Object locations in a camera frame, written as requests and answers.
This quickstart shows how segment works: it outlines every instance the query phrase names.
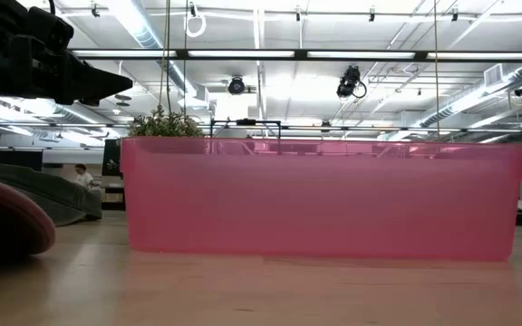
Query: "ceiling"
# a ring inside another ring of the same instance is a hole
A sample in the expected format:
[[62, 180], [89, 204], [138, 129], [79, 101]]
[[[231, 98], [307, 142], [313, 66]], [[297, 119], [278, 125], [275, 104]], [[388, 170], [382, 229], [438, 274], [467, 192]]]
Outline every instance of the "ceiling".
[[[132, 49], [139, 48], [134, 38], [111, 15], [109, 1], [96, 0], [100, 17], [93, 17], [89, 0], [56, 0], [59, 14], [75, 28], [70, 48]], [[183, 19], [186, 1], [172, 0], [173, 16], [170, 20], [170, 48], [173, 49], [255, 49], [254, 10], [264, 10], [262, 38], [259, 43], [266, 49], [297, 49], [300, 34], [305, 49], [368, 49], [368, 50], [434, 50], [435, 30], [432, 0], [193, 0], [201, 14], [206, 16], [207, 27], [198, 37], [185, 37]], [[25, 6], [48, 8], [47, 0], [19, 1]], [[156, 34], [164, 35], [164, 0], [141, 0]], [[296, 8], [307, 19], [295, 20]], [[370, 10], [376, 17], [369, 23]], [[451, 22], [456, 8], [460, 19]], [[438, 18], [447, 17], [437, 24], [438, 50], [456, 51], [522, 51], [522, 1], [507, 0], [438, 0]], [[483, 22], [477, 19], [484, 14]], [[408, 21], [409, 16], [419, 21]], [[199, 21], [189, 27], [196, 31]], [[161, 87], [161, 69], [150, 61], [90, 61], [93, 66], [126, 75], [135, 81], [130, 107], [115, 105], [110, 97], [98, 108], [86, 108], [108, 120], [124, 121], [128, 117], [149, 114], [159, 102], [168, 105], [166, 87]], [[257, 66], [254, 61], [190, 61], [177, 62], [191, 82], [207, 86], [211, 99], [227, 97], [226, 81], [242, 76], [246, 85], [257, 88]], [[424, 112], [439, 101], [448, 101], [460, 91], [481, 83], [483, 72], [492, 63], [439, 63], [409, 64], [406, 62], [261, 62], [265, 72], [266, 116], [268, 120], [281, 120], [289, 124], [316, 124], [331, 120], [333, 124], [392, 124], [408, 123], [404, 112]], [[358, 65], [362, 78], [368, 84], [364, 99], [347, 103], [335, 94], [340, 77], [349, 65]], [[438, 69], [438, 91], [436, 70]], [[414, 72], [417, 78], [404, 84]], [[169, 93], [173, 110], [178, 110], [179, 93]], [[482, 105], [465, 111], [485, 117], [500, 113], [507, 98], [497, 98], [497, 105]], [[249, 95], [246, 101], [249, 118], [259, 118], [257, 96]], [[208, 121], [205, 110], [188, 110], [198, 120]]]

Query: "ductwork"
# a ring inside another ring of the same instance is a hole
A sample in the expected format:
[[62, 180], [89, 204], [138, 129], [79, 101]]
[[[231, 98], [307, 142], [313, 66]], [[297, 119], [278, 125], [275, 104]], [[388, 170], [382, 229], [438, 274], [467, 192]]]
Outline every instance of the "ductwork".
[[[522, 66], [510, 72], [507, 75], [502, 76], [497, 82], [491, 83], [489, 86], [485, 86], [483, 81], [474, 84], [467, 89], [453, 95], [450, 99], [442, 104], [440, 109], [436, 107], [427, 110], [421, 120], [412, 124], [410, 127], [414, 128], [428, 128], [432, 124], [439, 120], [446, 119], [454, 114], [468, 110], [472, 107], [477, 106], [483, 101], [490, 99], [497, 93], [508, 90], [511, 88], [518, 88], [522, 86]], [[387, 140], [400, 140], [408, 136], [410, 133], [407, 131], [393, 132], [387, 135]]]
[[[164, 48], [140, 0], [110, 0], [104, 1], [104, 3], [143, 49], [162, 50]], [[156, 64], [160, 67], [160, 61], [156, 61]], [[197, 87], [192, 82], [185, 81], [185, 76], [177, 64], [172, 60], [167, 61], [166, 64], [169, 78], [183, 93], [183, 96], [184, 93], [187, 93], [189, 97], [197, 96]]]

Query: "plastic container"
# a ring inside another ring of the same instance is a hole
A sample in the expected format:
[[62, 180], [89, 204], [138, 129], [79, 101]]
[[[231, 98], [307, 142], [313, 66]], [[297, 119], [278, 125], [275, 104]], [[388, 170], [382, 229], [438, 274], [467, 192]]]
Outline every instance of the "plastic container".
[[126, 138], [144, 251], [506, 260], [515, 144]]

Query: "table surface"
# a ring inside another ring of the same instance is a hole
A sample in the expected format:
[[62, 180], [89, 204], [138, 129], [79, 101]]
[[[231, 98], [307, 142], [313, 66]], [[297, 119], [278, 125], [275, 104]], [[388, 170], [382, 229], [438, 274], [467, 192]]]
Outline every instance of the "table surface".
[[0, 256], [0, 325], [522, 325], [508, 263], [140, 253], [118, 212]]

